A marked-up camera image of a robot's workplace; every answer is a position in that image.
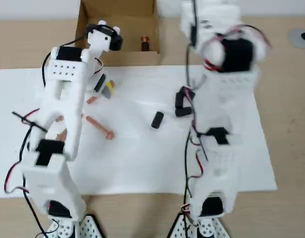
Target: perforated white part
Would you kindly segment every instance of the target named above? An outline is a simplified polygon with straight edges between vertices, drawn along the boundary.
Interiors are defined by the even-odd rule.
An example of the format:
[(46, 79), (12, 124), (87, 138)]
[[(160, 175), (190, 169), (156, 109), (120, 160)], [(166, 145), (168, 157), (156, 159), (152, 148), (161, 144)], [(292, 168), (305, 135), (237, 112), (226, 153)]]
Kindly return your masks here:
[[(185, 227), (183, 217), (183, 215), (179, 216), (178, 221), (175, 224), (174, 229), (169, 238), (185, 238)], [(186, 227), (189, 227), (187, 231), (188, 238), (194, 237), (194, 235), (196, 235), (196, 227), (191, 225), (188, 218), (186, 219)]]
[(47, 80), (80, 81), (84, 80), (86, 71), (84, 62), (52, 59), (47, 69)]
[(48, 228), (47, 232), (52, 232), (55, 229), (57, 229), (55, 232), (52, 232), (50, 234), (48, 234), (48, 238), (70, 238), (72, 233), (73, 233), (73, 229), (74, 229), (74, 223), (71, 221), (65, 221), (65, 220), (61, 220), (61, 219), (56, 219), (56, 221), (59, 223), (59, 228), (58, 224), (56, 222), (52, 222), (52, 224), (50, 225), (50, 227)]
[(215, 237), (217, 238), (230, 238), (229, 234), (223, 227), (222, 223), (217, 219), (213, 218), (211, 219), (212, 225), (214, 226), (215, 232), (214, 234), (216, 235)]
[[(187, 227), (191, 225), (188, 219), (186, 220), (186, 224)], [(223, 225), (217, 218), (200, 220), (198, 222), (198, 228), (200, 234), (206, 238), (230, 238)], [(197, 228), (190, 226), (187, 235), (188, 238), (197, 238)], [(186, 238), (183, 215), (180, 215), (169, 238)]]
[(86, 216), (80, 225), (80, 238), (104, 238), (98, 230), (98, 227), (91, 216)]

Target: screw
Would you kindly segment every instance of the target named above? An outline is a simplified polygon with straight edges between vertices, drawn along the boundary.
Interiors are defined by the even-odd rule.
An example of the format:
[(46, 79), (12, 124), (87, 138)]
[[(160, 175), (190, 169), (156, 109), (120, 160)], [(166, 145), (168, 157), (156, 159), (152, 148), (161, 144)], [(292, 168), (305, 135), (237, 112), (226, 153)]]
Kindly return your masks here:
[(95, 126), (97, 129), (99, 129), (101, 132), (103, 132), (106, 135), (107, 140), (112, 140), (115, 137), (115, 134), (112, 130), (107, 130), (103, 125), (101, 125), (98, 121), (93, 119), (90, 116), (86, 117), (86, 120), (91, 123), (93, 126)]

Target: metal base plate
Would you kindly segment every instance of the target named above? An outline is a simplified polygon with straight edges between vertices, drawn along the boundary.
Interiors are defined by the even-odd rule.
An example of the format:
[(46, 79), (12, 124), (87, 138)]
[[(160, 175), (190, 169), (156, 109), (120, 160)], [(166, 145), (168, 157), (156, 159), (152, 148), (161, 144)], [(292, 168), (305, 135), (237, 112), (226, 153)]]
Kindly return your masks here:
[(186, 219), (186, 225), (188, 237), (185, 237), (183, 214), (179, 213), (167, 238), (230, 238), (217, 218), (199, 220), (197, 227), (191, 225), (189, 220)]

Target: box flap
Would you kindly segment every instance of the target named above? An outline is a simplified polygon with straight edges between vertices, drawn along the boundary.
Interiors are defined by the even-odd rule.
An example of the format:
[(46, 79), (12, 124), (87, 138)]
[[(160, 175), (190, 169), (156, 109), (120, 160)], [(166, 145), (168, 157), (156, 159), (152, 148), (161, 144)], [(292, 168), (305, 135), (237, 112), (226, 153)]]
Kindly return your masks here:
[(89, 18), (127, 15), (149, 16), (155, 9), (154, 0), (82, 0)]

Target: white wall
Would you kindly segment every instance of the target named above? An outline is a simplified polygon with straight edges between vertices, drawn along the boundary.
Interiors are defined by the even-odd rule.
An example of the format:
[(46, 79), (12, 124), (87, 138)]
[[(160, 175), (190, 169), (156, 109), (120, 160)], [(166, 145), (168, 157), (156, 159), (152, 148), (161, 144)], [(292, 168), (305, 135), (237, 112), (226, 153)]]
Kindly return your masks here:
[[(80, 0), (0, 0), (0, 19), (76, 18)], [(157, 0), (162, 16), (177, 16), (181, 0)], [(245, 15), (304, 15), (305, 0), (239, 0)]]
[(80, 0), (0, 0), (0, 19), (77, 18)]
[[(158, 0), (159, 13), (179, 14), (181, 0)], [(243, 15), (305, 15), (305, 0), (238, 0)]]

